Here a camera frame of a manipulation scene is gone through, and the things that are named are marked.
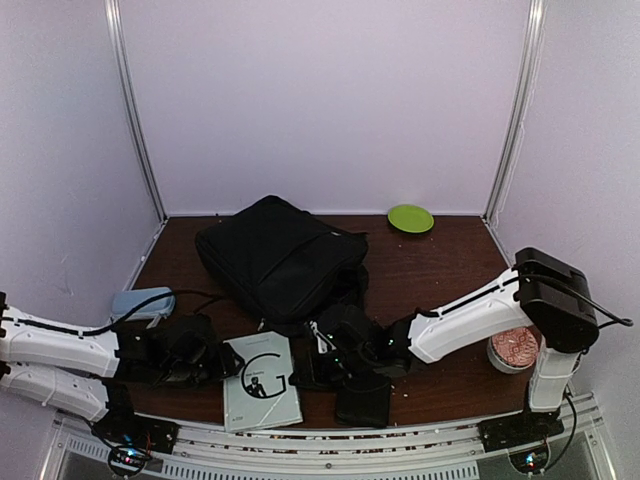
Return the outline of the grey book with G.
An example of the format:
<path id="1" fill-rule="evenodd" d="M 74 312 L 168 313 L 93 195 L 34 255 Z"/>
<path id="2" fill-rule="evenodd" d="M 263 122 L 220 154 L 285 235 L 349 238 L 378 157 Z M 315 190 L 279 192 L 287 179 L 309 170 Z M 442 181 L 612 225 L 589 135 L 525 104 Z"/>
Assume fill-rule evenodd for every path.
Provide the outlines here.
<path id="1" fill-rule="evenodd" d="M 262 332 L 229 341 L 244 360 L 239 373 L 224 381 L 224 429 L 248 432 L 299 424 L 303 414 L 289 339 Z"/>

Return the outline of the black student bag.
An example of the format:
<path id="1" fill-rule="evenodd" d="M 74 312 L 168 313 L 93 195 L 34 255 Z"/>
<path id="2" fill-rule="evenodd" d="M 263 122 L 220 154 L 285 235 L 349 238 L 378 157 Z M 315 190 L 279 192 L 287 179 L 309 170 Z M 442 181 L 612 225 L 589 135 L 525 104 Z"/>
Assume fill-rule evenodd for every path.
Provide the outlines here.
<path id="1" fill-rule="evenodd" d="M 369 284 L 363 233 L 329 225 L 266 196 L 200 230 L 195 248 L 207 273 L 266 328 L 300 337 L 335 304 L 363 308 Z"/>

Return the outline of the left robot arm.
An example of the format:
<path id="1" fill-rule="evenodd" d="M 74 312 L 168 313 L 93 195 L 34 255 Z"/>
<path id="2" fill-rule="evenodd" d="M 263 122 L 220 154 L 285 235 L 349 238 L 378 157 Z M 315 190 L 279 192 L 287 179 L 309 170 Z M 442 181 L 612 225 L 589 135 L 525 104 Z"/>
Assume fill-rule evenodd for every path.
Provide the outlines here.
<path id="1" fill-rule="evenodd" d="M 115 296 L 102 327 L 72 325 L 1 304 L 2 389 L 88 421 L 107 439 L 157 447 L 171 422 L 136 414 L 128 387 L 198 388 L 232 377 L 244 360 L 199 311 L 167 326 L 182 291 L 167 287 Z"/>

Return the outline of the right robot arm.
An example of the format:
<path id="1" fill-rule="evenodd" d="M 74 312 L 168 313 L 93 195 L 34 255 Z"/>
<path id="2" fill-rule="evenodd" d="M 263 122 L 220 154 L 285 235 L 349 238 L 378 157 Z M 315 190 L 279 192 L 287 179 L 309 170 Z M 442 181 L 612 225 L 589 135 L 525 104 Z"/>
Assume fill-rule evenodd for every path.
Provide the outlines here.
<path id="1" fill-rule="evenodd" d="M 406 376 L 414 363 L 432 364 L 496 334 L 533 326 L 542 342 L 522 411 L 483 421 L 478 429 L 487 451 L 542 441 L 564 431 L 559 415 L 565 389 L 579 358 L 599 338 L 598 314 L 612 324 L 634 324 L 592 300 L 582 271 L 527 247 L 513 267 L 487 285 L 388 327 L 353 305 L 331 306 L 310 322 L 313 346 L 289 382 L 338 392 L 348 425 L 383 427 L 390 383 Z"/>

